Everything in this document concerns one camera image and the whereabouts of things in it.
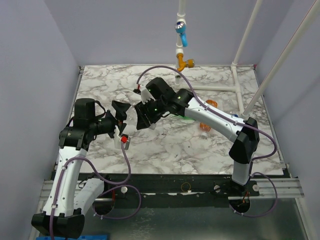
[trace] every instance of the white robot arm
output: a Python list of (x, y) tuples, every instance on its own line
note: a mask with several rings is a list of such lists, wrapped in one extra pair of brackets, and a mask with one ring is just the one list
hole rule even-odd
[(110, 111), (96, 116), (95, 103), (91, 98), (80, 98), (74, 104), (73, 126), (70, 123), (59, 134), (59, 154), (57, 157), (56, 175), (52, 184), (49, 198), (42, 209), (42, 213), (34, 214), (31, 224), (42, 234), (50, 231), (50, 217), (53, 212), (53, 234), (56, 237), (78, 238), (85, 224), (85, 214), (95, 199), (104, 192), (105, 183), (98, 178), (89, 179), (83, 189), (76, 195), (82, 160), (71, 161), (67, 167), (66, 162), (74, 157), (85, 157), (90, 143), (97, 135), (108, 134), (114, 140), (114, 147), (121, 148), (122, 137), (127, 150), (130, 138), (122, 134), (127, 119), (126, 111), (131, 106), (128, 103), (112, 101), (112, 107), (116, 110), (115, 116)]
[(215, 108), (215, 112), (224, 116), (222, 118), (208, 111), (210, 106), (201, 99), (205, 107), (200, 105), (192, 92), (186, 89), (175, 92), (160, 77), (151, 80), (145, 88), (140, 90), (140, 94), (141, 102), (135, 105), (138, 130), (154, 129), (156, 122), (169, 114), (189, 117), (205, 123), (233, 142), (229, 151), (229, 155), (234, 160), (232, 181), (240, 188), (248, 184), (252, 168), (251, 157), (257, 149), (259, 134), (250, 128), (232, 124), (227, 119), (258, 128), (255, 119), (250, 117), (244, 120)]

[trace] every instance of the clear plastic bottle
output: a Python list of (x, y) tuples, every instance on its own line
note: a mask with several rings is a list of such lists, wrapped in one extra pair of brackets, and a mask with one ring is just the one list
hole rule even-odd
[[(213, 107), (215, 107), (215, 108), (217, 108), (218, 107), (218, 103), (216, 102), (216, 101), (213, 101), (213, 100), (207, 100), (207, 101), (205, 101), (207, 104), (209, 104), (209, 105), (211, 105), (211, 106), (213, 106)], [(208, 133), (210, 132), (210, 130), (211, 130), (211, 127), (210, 126), (208, 126), (208, 125), (206, 125), (206, 124), (204, 124), (203, 122), (201, 122), (200, 123), (200, 129), (201, 129), (201, 131), (202, 131), (202, 133), (201, 133), (201, 137), (203, 137), (203, 138), (207, 138), (208, 137)]]

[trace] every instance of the red connector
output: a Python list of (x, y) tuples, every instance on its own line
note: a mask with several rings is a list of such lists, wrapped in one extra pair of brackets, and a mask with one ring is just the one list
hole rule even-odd
[(125, 144), (127, 141), (128, 141), (128, 138), (126, 136), (121, 137), (121, 142)]

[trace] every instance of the blue valve handle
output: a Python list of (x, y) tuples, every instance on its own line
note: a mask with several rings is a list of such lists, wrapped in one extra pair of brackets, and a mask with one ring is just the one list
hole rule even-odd
[(186, 35), (187, 26), (186, 26), (185, 22), (178, 21), (175, 24), (174, 28), (175, 28), (176, 33), (180, 35), (182, 46), (187, 47), (188, 46), (187, 35)]

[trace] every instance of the orange object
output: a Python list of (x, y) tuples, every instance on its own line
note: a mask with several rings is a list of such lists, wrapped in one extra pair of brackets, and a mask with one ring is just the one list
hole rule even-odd
[[(207, 104), (217, 108), (218, 107), (218, 103), (216, 101), (213, 101), (213, 100), (207, 100), (205, 101)], [(208, 137), (208, 132), (210, 132), (211, 130), (211, 127), (204, 124), (203, 122), (200, 123), (200, 129), (202, 130), (202, 133), (201, 133), (201, 136), (204, 137), (204, 138), (207, 138)]]
[(179, 72), (181, 72), (186, 67), (193, 68), (195, 66), (195, 61), (193, 59), (188, 59), (187, 61), (184, 61), (184, 55), (182, 53), (178, 53), (176, 57), (178, 58), (179, 68), (177, 70)]

